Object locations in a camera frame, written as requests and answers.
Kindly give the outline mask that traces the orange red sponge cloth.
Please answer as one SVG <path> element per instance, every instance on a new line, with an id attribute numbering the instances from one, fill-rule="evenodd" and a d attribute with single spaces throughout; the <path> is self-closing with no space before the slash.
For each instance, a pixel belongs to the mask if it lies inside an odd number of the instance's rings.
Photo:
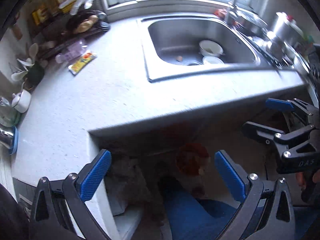
<path id="1" fill-rule="evenodd" d="M 227 15 L 227 10 L 226 9 L 217 9 L 214 11 L 214 15 L 219 18 L 225 18 L 225 16 Z"/>

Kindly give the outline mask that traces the ginger root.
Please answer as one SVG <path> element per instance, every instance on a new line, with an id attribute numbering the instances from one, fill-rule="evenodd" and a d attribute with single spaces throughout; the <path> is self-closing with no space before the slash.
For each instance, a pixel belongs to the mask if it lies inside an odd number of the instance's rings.
<path id="1" fill-rule="evenodd" d="M 99 18 L 96 15 L 89 16 L 88 19 L 81 22 L 74 30 L 73 34 L 84 33 L 91 29 L 98 22 Z"/>

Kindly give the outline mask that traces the glass bottle green base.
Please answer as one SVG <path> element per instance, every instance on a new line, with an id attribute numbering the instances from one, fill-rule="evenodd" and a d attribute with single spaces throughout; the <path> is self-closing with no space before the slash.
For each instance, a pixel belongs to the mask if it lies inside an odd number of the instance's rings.
<path id="1" fill-rule="evenodd" d="M 16 126 L 21 118 L 21 114 L 11 107 L 10 102 L 3 96 L 0 97 L 0 120 L 1 125 L 6 127 Z"/>

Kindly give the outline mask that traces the chrome faucet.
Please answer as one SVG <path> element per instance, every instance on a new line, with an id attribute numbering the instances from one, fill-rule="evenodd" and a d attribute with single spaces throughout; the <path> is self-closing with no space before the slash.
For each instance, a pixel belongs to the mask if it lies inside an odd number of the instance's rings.
<path id="1" fill-rule="evenodd" d="M 233 25 L 238 19 L 236 3 L 237 0 L 230 0 L 228 3 L 227 14 L 225 15 L 225 22 L 228 25 Z"/>

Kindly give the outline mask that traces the stainless steel sink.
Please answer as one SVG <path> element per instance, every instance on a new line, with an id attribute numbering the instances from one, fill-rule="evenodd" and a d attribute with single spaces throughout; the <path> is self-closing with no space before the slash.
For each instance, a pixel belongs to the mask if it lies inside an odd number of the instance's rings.
<path id="1" fill-rule="evenodd" d="M 217 18 L 160 15 L 137 21 L 149 82 L 212 72 L 273 70 L 252 42 Z M 202 62 L 200 42 L 216 42 L 223 49 L 218 64 Z"/>

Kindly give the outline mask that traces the yellow yeast packet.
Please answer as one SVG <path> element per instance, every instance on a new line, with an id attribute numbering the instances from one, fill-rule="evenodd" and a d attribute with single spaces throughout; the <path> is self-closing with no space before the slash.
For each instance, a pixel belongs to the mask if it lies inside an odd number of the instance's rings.
<path id="1" fill-rule="evenodd" d="M 84 53 L 74 64 L 68 67 L 68 70 L 74 75 L 78 75 L 83 68 L 85 68 L 90 62 L 95 60 L 97 56 L 92 52 Z"/>

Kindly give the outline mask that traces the black round disc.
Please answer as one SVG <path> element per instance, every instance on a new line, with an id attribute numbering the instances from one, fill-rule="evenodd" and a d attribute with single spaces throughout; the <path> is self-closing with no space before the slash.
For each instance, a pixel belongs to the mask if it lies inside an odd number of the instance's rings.
<path id="1" fill-rule="evenodd" d="M 108 32 L 111 29 L 111 25 L 107 22 L 104 22 L 104 21 L 99 21 L 96 24 L 96 27 L 104 32 Z"/>

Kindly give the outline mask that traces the white sugar pot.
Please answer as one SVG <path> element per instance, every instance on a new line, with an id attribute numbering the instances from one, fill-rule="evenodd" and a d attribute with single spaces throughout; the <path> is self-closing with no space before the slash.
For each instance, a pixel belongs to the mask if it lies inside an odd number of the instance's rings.
<path id="1" fill-rule="evenodd" d="M 12 94 L 11 106 L 19 113 L 25 113 L 28 110 L 30 103 L 31 94 L 27 90 L 22 89 L 19 93 Z"/>

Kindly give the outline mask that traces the white bowl upside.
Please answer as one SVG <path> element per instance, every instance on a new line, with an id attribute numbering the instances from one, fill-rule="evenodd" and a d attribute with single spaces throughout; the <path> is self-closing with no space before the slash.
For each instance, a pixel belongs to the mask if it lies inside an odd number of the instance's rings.
<path id="1" fill-rule="evenodd" d="M 202 59 L 203 64 L 224 64 L 224 62 L 215 56 L 204 56 Z"/>

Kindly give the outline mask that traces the white bowl with spoon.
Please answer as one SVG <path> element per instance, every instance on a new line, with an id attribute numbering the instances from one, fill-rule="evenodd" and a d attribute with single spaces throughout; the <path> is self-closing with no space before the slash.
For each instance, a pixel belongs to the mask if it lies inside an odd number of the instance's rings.
<path id="1" fill-rule="evenodd" d="M 203 56 L 220 57 L 223 54 L 223 48 L 216 42 L 210 40 L 202 40 L 199 43 L 200 53 Z"/>

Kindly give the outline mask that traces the dark green utensil cup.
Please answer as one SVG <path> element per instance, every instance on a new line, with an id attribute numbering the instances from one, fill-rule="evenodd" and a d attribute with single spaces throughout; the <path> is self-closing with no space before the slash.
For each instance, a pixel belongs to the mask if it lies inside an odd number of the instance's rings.
<path id="1" fill-rule="evenodd" d="M 30 85 L 37 86 L 42 81 L 44 74 L 44 68 L 38 62 L 35 62 L 35 64 L 29 68 L 25 77 Z"/>

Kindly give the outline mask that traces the clear purple-label plastic bottle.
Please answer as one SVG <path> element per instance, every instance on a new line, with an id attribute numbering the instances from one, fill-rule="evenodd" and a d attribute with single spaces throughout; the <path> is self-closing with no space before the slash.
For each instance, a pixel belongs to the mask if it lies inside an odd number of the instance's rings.
<path id="1" fill-rule="evenodd" d="M 83 55 L 87 50 L 87 43 L 84 39 L 78 40 L 67 47 L 64 53 L 59 53 L 55 57 L 58 64 L 69 62 L 77 57 Z"/>

